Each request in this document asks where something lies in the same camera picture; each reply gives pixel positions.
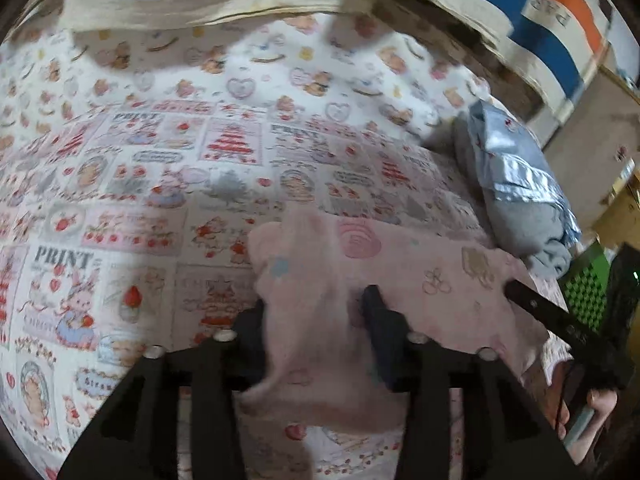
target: screw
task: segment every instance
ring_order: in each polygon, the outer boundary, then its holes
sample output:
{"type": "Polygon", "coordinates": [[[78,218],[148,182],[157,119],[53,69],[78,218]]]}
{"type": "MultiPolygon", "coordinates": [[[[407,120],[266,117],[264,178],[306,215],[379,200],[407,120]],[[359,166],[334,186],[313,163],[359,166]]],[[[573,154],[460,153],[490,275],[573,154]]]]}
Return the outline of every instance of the screw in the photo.
{"type": "Polygon", "coordinates": [[[409,342],[417,345],[424,345],[429,341],[429,336],[423,334],[422,332],[409,332],[406,335],[406,338],[409,340],[409,342]]]}
{"type": "Polygon", "coordinates": [[[160,345],[153,345],[145,350],[144,355],[147,359],[159,359],[164,354],[166,354],[166,348],[160,345]]]}
{"type": "Polygon", "coordinates": [[[498,352],[488,346],[479,349],[477,354],[482,361],[495,361],[498,358],[498,352]]]}
{"type": "Polygon", "coordinates": [[[223,328],[213,335],[213,339],[221,343],[228,343],[229,341],[233,341],[236,336],[238,336],[238,334],[234,330],[231,330],[230,328],[223,328]]]}

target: cartoon print fabric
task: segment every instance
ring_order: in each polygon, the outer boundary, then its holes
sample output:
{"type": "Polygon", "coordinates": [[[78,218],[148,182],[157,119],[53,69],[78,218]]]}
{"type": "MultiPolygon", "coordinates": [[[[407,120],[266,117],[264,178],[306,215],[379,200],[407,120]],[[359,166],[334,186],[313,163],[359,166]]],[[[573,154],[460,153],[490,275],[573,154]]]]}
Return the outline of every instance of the cartoon print fabric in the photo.
{"type": "Polygon", "coordinates": [[[268,306],[270,362],[264,380],[239,396],[254,415],[353,433],[402,426],[406,397],[372,373],[359,309],[371,283],[411,330],[462,352],[494,348],[516,377],[548,337],[502,292],[510,279],[534,287],[524,264],[468,240],[289,204],[282,222],[251,232],[249,254],[268,306]]]}
{"type": "MultiPolygon", "coordinates": [[[[54,3],[0,46],[0,416],[44,478],[146,346],[196,345],[254,304],[248,237],[287,202],[492,246],[455,163],[417,146],[475,99],[464,67],[363,16],[72,35],[54,3]]],[[[426,295],[455,286],[442,271],[426,295]]],[[[189,409],[184,392],[184,479],[189,409]]],[[[252,478],[391,478],[401,442],[239,429],[252,478]]]]}

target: bed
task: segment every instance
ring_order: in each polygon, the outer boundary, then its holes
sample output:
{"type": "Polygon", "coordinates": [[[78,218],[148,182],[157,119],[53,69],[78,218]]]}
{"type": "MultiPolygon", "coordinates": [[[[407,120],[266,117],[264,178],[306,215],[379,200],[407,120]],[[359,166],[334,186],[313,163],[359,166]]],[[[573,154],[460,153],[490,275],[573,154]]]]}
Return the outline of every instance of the bed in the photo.
{"type": "MultiPolygon", "coordinates": [[[[0,46],[0,416],[44,478],[146,346],[197,345],[252,306],[248,232],[288,201],[494,246],[455,162],[420,142],[499,102],[412,37],[332,14],[74,34],[62,0],[36,1],[0,46]]],[[[565,358],[550,339],[547,375],[565,358]]],[[[391,478],[401,442],[240,421],[251,478],[391,478]]]]}

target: folded pink clothing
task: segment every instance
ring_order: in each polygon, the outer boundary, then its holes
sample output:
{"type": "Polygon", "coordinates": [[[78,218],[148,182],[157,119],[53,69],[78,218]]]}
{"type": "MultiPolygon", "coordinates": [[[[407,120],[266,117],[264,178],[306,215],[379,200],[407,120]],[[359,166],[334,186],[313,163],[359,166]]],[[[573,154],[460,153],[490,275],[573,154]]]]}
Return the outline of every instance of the folded pink clothing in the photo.
{"type": "Polygon", "coordinates": [[[517,377],[548,337],[502,294],[511,278],[535,288],[524,264],[474,242],[291,205],[251,232],[249,256],[269,364],[241,406],[258,416],[351,433],[403,423],[406,396],[378,379],[358,309],[370,284],[412,330],[463,352],[494,348],[517,377]]]}

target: pink cloth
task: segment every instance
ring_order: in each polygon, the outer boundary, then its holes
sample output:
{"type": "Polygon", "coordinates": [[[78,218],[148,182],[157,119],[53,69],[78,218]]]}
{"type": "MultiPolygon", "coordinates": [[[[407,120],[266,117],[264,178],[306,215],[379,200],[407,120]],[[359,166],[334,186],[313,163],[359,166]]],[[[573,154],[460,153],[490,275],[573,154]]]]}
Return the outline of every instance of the pink cloth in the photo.
{"type": "Polygon", "coordinates": [[[358,310],[370,284],[412,330],[459,351],[491,346],[518,377],[548,337],[502,294],[510,278],[535,288],[524,264],[474,242],[290,205],[251,232],[249,255],[268,306],[268,374],[241,397],[255,415],[353,433],[402,424],[406,396],[377,378],[358,310]]]}

